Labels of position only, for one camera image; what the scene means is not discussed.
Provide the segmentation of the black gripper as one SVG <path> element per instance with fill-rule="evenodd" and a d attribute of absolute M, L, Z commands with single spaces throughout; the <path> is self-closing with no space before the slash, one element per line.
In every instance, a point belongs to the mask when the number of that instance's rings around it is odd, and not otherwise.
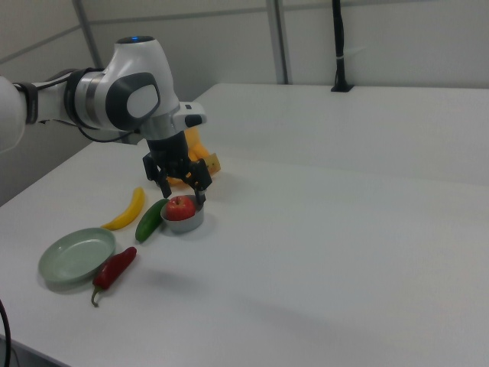
<path fill-rule="evenodd" d="M 166 173 L 184 173 L 183 182 L 194 190 L 197 204 L 203 205 L 212 178 L 203 159 L 189 159 L 185 133 L 178 132 L 160 140 L 147 140 L 147 145 L 150 152 L 142 158 L 144 170 L 147 179 L 155 182 L 163 197 L 171 195 Z"/>

